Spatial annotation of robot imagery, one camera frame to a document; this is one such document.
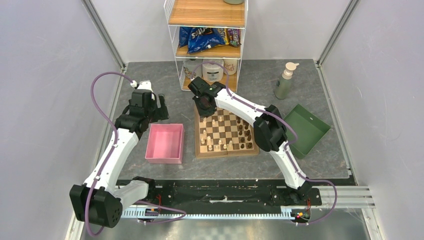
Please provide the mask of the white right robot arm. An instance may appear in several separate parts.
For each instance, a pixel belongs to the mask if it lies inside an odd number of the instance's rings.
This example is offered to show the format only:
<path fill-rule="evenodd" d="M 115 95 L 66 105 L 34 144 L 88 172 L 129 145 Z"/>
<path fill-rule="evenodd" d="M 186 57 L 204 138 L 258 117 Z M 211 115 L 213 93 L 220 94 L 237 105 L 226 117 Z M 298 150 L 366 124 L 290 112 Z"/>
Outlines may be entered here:
<path fill-rule="evenodd" d="M 290 126 L 283 121 L 279 109 L 253 103 L 216 81 L 212 84 L 200 77 L 188 85 L 194 94 L 193 100 L 201 116 L 209 117 L 218 108 L 227 110 L 253 127 L 256 145 L 268 152 L 281 170 L 288 191 L 289 200 L 300 205 L 309 198 L 312 186 L 298 165 L 291 149 L 287 130 Z"/>

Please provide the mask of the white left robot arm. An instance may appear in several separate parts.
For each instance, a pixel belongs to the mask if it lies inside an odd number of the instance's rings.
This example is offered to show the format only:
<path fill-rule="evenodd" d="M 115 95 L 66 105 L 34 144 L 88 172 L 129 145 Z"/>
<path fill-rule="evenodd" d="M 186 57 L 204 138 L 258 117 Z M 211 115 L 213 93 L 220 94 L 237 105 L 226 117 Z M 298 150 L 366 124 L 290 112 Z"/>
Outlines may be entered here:
<path fill-rule="evenodd" d="M 112 125 L 111 140 L 93 172 L 83 184 L 73 185 L 69 196 L 78 221 L 113 228 L 123 211 L 141 200 L 152 204 L 157 198 L 155 181 L 136 176 L 117 189 L 122 168 L 150 123 L 169 118 L 165 97 L 156 95 L 149 80 L 134 83 L 128 106 Z"/>

